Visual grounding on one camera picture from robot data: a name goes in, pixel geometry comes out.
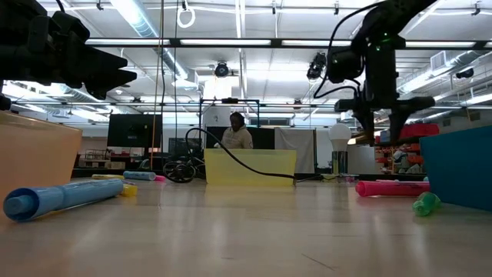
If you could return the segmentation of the large black monitor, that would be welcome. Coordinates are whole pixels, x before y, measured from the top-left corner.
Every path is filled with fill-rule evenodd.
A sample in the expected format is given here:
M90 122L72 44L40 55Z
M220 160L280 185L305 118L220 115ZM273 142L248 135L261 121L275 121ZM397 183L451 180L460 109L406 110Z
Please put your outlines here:
M161 146L161 134L161 115L110 115L107 146L159 148Z

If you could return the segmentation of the white bulb chrome lamp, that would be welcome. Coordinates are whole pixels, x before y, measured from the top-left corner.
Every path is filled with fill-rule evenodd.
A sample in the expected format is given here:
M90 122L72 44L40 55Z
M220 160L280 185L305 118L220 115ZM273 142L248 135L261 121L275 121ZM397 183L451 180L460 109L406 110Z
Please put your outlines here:
M325 182L352 186L358 179L358 153L351 141L350 128L342 123L333 125L328 131L331 143L330 174L324 177Z

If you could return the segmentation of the grey cloth curtain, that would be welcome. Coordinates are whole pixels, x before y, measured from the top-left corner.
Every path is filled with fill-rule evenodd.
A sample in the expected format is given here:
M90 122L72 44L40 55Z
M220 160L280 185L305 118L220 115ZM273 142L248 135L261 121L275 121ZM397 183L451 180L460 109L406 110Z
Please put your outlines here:
M274 146L296 151L295 173L315 173L314 130L275 128Z

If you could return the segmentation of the translucent yellow plastic bin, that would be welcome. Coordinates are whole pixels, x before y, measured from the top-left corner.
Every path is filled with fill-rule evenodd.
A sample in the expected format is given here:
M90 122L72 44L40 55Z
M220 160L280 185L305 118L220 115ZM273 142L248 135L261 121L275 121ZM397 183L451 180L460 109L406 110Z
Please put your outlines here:
M245 165L259 172L294 175L295 150L231 149ZM259 175L237 163L224 149L205 149L204 164L209 185L289 187L292 178Z

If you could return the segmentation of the translucent orange plastic tray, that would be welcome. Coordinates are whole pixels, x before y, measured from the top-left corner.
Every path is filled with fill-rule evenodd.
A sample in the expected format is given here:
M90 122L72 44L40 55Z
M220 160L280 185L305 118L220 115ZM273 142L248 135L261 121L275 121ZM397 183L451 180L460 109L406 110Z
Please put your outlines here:
M81 139L78 128L0 111L0 222L8 193L70 181Z

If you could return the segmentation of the blue Sharpie highlighter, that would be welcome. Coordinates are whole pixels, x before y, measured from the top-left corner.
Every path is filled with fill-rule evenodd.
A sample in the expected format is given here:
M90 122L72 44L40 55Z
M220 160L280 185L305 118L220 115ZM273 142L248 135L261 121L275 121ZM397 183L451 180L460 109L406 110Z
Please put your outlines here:
M13 221L26 222L49 212L115 197L123 192L124 186L121 179L102 179L20 188L5 197L3 211Z
M154 172L124 171L123 176L126 179L135 179L135 180L144 180L144 181L154 181L156 179L156 174Z

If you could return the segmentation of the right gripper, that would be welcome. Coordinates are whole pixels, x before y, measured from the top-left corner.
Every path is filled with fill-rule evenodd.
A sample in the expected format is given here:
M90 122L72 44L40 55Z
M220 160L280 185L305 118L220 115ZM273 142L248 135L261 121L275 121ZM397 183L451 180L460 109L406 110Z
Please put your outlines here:
M374 145L373 112L381 109L391 110L390 142L395 143L400 139L401 130L411 113L435 106L435 100L431 96L399 99L396 88L398 72L394 43L371 44L363 57L366 77L364 90L353 99L338 101L334 110L336 112L352 110L370 146Z

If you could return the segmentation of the small black monitor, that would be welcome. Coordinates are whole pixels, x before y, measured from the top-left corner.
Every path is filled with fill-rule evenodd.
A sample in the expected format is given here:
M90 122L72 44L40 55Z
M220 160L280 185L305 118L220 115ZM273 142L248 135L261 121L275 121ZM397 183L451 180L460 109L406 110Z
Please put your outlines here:
M199 138L170 138L168 140L168 153L172 156L186 156L189 152L201 151L201 140Z

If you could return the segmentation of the green highlighter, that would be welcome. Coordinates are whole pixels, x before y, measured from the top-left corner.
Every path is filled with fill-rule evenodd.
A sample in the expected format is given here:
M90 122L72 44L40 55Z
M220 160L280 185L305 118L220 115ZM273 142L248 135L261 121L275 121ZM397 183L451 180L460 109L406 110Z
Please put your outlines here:
M440 199L432 192L423 192L413 203L412 209L416 216L424 217L440 207Z

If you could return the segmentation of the person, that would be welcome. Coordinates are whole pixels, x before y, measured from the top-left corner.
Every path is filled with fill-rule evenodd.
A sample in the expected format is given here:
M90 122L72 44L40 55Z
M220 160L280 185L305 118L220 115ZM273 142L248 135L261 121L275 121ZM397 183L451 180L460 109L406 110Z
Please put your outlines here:
M233 112L230 115L230 124L222 135L221 144L227 149L253 149L253 139L247 130L244 116Z

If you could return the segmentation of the teal plastic bin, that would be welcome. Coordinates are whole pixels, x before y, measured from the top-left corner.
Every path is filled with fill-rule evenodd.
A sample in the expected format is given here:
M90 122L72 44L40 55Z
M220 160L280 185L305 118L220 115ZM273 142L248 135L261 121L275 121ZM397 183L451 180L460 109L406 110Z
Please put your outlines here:
M492 212L492 125L424 137L420 145L432 193Z

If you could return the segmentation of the shelf with red bins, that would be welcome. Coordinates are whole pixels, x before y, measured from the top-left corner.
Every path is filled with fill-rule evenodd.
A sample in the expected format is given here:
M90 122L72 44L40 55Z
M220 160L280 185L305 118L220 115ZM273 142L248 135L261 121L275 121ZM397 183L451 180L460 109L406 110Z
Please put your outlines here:
M399 139L390 142L388 130L375 136L374 155L376 165L383 174L420 175L424 173L424 158L420 139L438 135L437 124L415 123L405 125Z

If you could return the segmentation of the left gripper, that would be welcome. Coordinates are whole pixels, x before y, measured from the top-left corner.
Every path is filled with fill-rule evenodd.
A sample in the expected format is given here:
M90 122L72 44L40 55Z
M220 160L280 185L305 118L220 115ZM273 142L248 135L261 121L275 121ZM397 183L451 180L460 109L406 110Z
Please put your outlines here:
M121 72L128 65L125 58L86 46L90 31L78 18L65 12L52 17L30 12L28 18L30 82L76 88L85 84L90 95L105 100L108 91L138 77L136 72Z

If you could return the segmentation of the LED light bar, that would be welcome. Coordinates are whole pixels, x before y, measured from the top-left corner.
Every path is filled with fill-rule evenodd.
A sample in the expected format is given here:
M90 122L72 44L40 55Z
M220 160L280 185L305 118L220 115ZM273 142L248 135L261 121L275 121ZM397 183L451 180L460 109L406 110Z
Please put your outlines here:
M281 38L90 38L87 45L99 48L327 48L328 40ZM412 41L399 49L492 50L492 41Z

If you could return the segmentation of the black partition panel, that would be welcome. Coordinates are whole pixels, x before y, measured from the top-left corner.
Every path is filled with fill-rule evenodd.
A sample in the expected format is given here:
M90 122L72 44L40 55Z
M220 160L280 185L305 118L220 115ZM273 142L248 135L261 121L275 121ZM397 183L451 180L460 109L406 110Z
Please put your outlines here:
M205 148L217 148L220 145L212 138L216 137L219 141L222 139L224 131L229 127L207 127L208 134L205 135ZM271 128L249 128L253 139L253 149L274 149L274 130Z

